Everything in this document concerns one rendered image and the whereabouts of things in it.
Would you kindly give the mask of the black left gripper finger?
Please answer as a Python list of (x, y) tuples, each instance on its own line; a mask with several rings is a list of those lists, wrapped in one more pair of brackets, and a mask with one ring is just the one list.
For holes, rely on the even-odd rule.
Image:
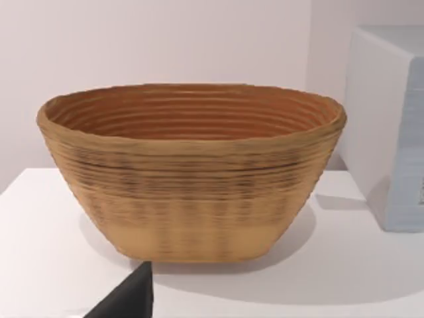
[(83, 318), (152, 318), (152, 263), (143, 262)]

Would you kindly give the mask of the brown woven basket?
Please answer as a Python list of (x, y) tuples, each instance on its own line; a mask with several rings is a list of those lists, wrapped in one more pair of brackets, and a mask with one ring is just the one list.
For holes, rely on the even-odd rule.
[(216, 263), (265, 255), (345, 127), (334, 99), (234, 83), (146, 83), (48, 100), (36, 123), (101, 234), (130, 258)]

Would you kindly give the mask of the pale microwave oven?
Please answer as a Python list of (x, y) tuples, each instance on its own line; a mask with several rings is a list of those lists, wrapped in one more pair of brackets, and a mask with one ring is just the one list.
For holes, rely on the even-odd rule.
[(379, 226), (424, 232), (424, 25), (352, 34), (339, 152)]

